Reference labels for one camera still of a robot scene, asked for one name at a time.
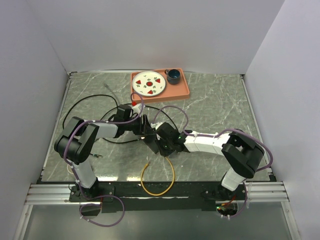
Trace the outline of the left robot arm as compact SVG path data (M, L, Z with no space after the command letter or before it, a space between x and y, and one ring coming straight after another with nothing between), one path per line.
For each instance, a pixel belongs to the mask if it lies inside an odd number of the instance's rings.
M88 157L97 139L122 136L126 131L139 136L154 152L159 152L155 129L148 118L142 114L144 106L131 107L121 104L110 120L87 120L72 117L54 143L54 150L71 167L81 195L87 201L94 201L99 196L99 181L95 176Z

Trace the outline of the black network switch box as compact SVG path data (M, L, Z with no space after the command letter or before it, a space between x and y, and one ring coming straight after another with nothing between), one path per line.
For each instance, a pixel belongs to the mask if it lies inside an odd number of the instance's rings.
M160 151L161 137L153 130L147 130L143 136L143 142L150 148L150 150L157 154Z

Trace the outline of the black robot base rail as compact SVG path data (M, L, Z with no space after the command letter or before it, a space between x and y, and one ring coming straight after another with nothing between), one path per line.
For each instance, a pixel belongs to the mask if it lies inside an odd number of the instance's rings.
M93 192L73 186L71 203L97 205L102 213L125 211L201 210L215 211L218 202L245 200L244 184L235 190L218 181L114 181L100 182Z

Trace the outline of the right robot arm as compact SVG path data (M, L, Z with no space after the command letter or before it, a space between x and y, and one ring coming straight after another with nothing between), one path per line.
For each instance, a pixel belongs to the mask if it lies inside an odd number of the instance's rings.
M265 154L250 135L239 129L205 134L191 130L179 132L167 122L158 122L152 127L158 150L164 157L173 152L204 152L227 160L230 168L212 191L213 197L222 201L232 198L244 180L254 177Z

